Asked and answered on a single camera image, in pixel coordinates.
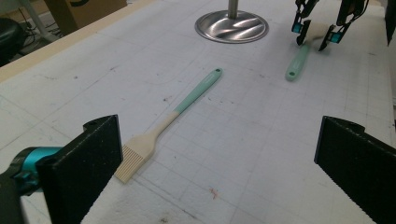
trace brush handle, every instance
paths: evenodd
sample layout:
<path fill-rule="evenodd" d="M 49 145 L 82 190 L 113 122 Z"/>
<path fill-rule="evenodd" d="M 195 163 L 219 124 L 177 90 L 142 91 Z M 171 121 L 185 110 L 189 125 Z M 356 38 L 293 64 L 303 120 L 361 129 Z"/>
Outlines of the brush handle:
<path fill-rule="evenodd" d="M 196 99 L 198 99 L 213 83 L 215 83 L 222 74 L 222 69 L 217 68 L 207 75 L 199 84 L 187 95 L 186 98 L 161 122 L 157 127 L 151 131 L 151 134 L 156 138 L 166 129 L 184 110 L 187 109 Z"/>
<path fill-rule="evenodd" d="M 183 113 L 198 97 L 200 97 L 209 87 L 215 83 L 222 74 L 222 69 L 217 68 L 207 75 L 198 86 L 190 92 L 190 94 L 175 108 L 174 111 L 179 114 Z"/>
<path fill-rule="evenodd" d="M 308 55 L 309 49 L 310 49 L 310 45 L 304 44 L 300 48 L 294 59 L 291 61 L 288 70 L 286 71 L 286 79 L 288 81 L 293 81 L 300 75 L 301 70 L 304 67 L 306 56 Z"/>

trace teal handle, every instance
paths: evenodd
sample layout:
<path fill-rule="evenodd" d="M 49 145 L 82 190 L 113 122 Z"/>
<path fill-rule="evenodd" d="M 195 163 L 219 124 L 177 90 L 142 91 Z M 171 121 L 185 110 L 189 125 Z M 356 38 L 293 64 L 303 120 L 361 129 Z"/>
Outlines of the teal handle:
<path fill-rule="evenodd" d="M 175 108 L 174 111 L 179 114 L 183 113 L 198 97 L 200 97 L 209 87 L 215 83 L 222 74 L 222 69 L 217 68 L 207 75 L 198 86 L 190 92 L 190 94 Z"/>
<path fill-rule="evenodd" d="M 288 81 L 293 81 L 300 75 L 301 70 L 303 70 L 308 52 L 309 52 L 309 45 L 304 44 L 300 48 L 294 59 L 291 61 L 288 70 L 286 71 L 286 79 Z"/>

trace basting brush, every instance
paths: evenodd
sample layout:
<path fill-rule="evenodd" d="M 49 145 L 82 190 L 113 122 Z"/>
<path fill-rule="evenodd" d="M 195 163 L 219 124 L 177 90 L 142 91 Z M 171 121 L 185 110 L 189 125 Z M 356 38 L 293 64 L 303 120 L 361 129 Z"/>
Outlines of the basting brush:
<path fill-rule="evenodd" d="M 115 176 L 123 183 L 136 173 L 139 168 L 154 154 L 158 136 L 166 129 L 184 110 L 186 110 L 198 97 L 200 97 L 222 74 L 218 68 L 207 75 L 190 94 L 168 115 L 157 127 L 148 133 L 137 135 L 130 139 L 123 147 L 123 162 L 117 169 Z"/>
<path fill-rule="evenodd" d="M 288 70 L 286 71 L 286 79 L 293 81 L 296 79 L 304 67 L 306 57 L 311 48 L 311 44 L 315 39 L 322 38 L 327 33 L 327 26 L 321 23 L 310 22 L 309 29 L 306 32 L 305 42 L 301 46 L 297 55 L 291 61 Z"/>

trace white table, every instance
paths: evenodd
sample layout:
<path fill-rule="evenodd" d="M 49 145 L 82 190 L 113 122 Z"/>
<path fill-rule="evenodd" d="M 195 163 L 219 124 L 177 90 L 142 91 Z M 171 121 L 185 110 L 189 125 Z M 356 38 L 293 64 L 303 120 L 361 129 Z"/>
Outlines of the white table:
<path fill-rule="evenodd" d="M 112 178 L 83 223 L 373 223 L 313 159 L 323 115 L 396 145 L 384 9 L 369 7 L 340 45 L 319 53 L 316 43 L 290 83 L 294 3 L 241 1 L 239 9 L 269 22 L 268 36 L 253 43 L 220 44 L 195 33 L 199 17 L 226 7 L 153 1 L 107 28 L 82 29 L 91 29 L 86 38 L 71 34 L 0 69 L 7 77 L 0 170 L 24 148 L 64 146 L 83 123 L 109 114 L 120 116 L 126 142 L 221 67 L 222 78 L 163 133 L 152 159 L 127 185 Z M 338 7 L 320 1 L 314 21 L 330 25 Z M 65 47 L 68 39 L 76 43 Z M 31 223 L 50 223 L 41 194 L 23 201 Z"/>

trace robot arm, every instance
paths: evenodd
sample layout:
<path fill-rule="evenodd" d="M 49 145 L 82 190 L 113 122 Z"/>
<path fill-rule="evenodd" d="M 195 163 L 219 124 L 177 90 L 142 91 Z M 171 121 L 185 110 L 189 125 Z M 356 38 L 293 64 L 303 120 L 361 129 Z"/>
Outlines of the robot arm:
<path fill-rule="evenodd" d="M 298 45 L 304 43 L 305 35 L 311 22 L 311 20 L 303 21 L 303 19 L 309 17 L 317 2 L 318 0 L 296 0 L 295 2 L 297 5 L 297 13 L 291 30 L 294 33 L 300 34 L 297 37 Z M 350 24 L 365 12 L 368 3 L 369 0 L 342 0 L 336 25 L 331 25 L 329 27 L 319 50 L 324 50 L 329 42 L 340 43 Z M 338 31 L 334 31 L 337 26 L 340 28 Z"/>

